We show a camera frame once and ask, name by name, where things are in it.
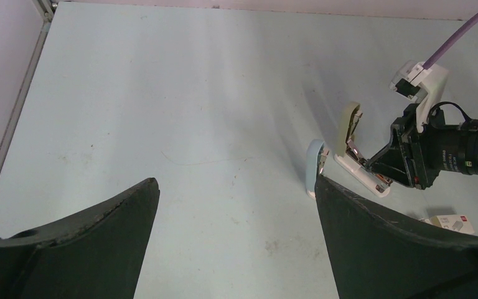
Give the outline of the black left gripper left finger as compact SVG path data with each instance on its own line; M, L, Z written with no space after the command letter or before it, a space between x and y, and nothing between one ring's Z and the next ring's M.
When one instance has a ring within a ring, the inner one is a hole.
M160 190L147 178L60 220L0 238L0 298L132 298Z

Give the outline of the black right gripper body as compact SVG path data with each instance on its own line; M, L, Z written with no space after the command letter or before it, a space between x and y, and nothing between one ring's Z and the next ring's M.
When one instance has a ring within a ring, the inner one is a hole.
M391 125L387 177L416 189L431 187L440 172L478 175L478 120L463 114L459 125L447 125L442 105L430 110L429 123L416 129L417 104L408 105Z

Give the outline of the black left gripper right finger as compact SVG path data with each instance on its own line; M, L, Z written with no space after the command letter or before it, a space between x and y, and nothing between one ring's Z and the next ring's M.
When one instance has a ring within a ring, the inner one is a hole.
M410 218L323 176L315 195L341 298L478 298L478 236Z

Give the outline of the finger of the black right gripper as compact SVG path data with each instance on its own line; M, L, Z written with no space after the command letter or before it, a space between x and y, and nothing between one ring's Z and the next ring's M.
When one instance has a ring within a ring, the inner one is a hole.
M366 170L399 184L406 184L406 166L396 138L390 140L365 164Z

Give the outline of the beige white stapler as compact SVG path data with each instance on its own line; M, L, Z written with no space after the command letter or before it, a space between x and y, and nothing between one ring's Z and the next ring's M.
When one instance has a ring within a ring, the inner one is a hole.
M365 169L367 160L354 142L354 132L362 115L357 102L349 102L342 110L334 159L374 195L385 197L390 193L392 181Z

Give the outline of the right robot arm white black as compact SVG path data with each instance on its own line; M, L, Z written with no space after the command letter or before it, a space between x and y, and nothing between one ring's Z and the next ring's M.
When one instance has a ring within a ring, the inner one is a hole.
M390 141L365 163L373 174L406 187L426 189L441 171L478 175L478 120L446 124L442 106L411 103L390 127Z

